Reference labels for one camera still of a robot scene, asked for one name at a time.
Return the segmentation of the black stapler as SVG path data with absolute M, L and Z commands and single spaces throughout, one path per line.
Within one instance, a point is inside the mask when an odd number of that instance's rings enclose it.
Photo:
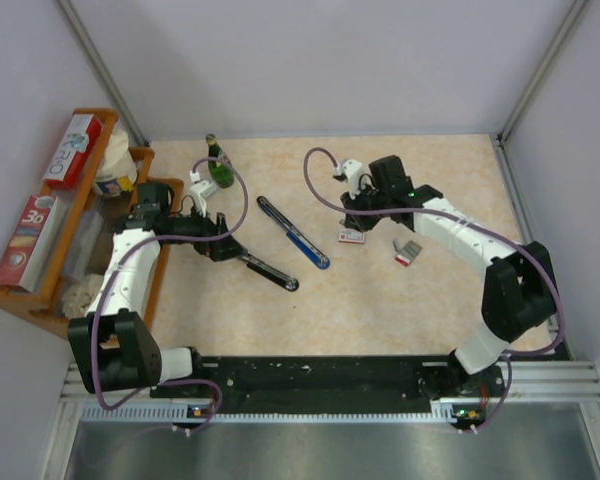
M 286 291 L 295 292 L 299 289 L 299 281 L 296 278 L 281 272 L 261 259 L 249 253 L 242 255 L 240 259 L 250 270 L 261 275 L 265 279 L 285 289 Z

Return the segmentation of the red staple box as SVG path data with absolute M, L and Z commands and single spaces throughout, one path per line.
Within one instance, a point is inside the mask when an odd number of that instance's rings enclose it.
M 341 228 L 338 234 L 338 242 L 344 244 L 364 245 L 366 234 L 355 229 Z

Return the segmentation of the red staple tray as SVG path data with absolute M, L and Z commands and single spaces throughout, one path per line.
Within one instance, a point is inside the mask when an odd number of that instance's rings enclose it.
M 402 248 L 395 252 L 394 259 L 403 265 L 409 267 L 422 251 L 422 246 L 414 241 L 408 241 Z

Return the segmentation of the blue stapler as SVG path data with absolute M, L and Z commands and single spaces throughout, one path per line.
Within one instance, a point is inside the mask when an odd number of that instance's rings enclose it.
M 330 259 L 319 250 L 282 212 L 280 212 L 266 197 L 258 196 L 256 203 L 284 231 L 286 237 L 315 265 L 325 270 L 330 267 Z

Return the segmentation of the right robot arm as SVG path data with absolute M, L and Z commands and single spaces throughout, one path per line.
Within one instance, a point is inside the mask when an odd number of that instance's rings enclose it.
M 547 249 L 538 242 L 509 245 L 468 226 L 468 218 L 430 185 L 416 187 L 396 155 L 364 166 L 353 159 L 335 167 L 334 178 L 345 181 L 343 207 L 365 214 L 345 216 L 344 225 L 359 232 L 389 218 L 437 241 L 463 260 L 484 281 L 483 323 L 452 352 L 447 370 L 449 388 L 467 396 L 484 380 L 483 370 L 526 331 L 557 311 L 546 281 L 553 278 Z

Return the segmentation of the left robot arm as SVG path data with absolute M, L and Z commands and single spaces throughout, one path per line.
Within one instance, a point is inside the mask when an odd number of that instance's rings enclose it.
M 162 249 L 190 244 L 214 262 L 238 258 L 245 248 L 228 233 L 223 214 L 209 216 L 207 180 L 193 183 L 190 214 L 173 213 L 173 189 L 162 182 L 138 187 L 137 201 L 121 217 L 99 293 L 86 314 L 70 321 L 68 339 L 90 393 L 140 389 L 172 381 L 185 396 L 206 387 L 207 374 L 192 347 L 164 350 L 143 320 Z

